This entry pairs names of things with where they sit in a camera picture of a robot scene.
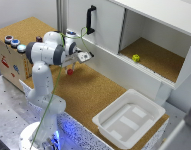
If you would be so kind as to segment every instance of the cabinet door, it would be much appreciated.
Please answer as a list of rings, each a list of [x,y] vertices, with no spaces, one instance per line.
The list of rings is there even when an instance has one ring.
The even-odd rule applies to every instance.
[[[119,5],[108,0],[68,0],[68,30],[80,34],[81,28],[86,27],[87,10],[91,5],[97,8],[92,12],[91,23],[95,32],[86,35],[86,40],[117,54],[125,11]]]

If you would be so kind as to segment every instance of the white wall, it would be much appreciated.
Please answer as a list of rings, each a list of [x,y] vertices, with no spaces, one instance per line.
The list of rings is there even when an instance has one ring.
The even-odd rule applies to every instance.
[[[191,75],[185,82],[175,91],[172,91],[168,102],[184,112],[191,108]]]
[[[0,0],[0,28],[32,16],[57,28],[56,0]]]

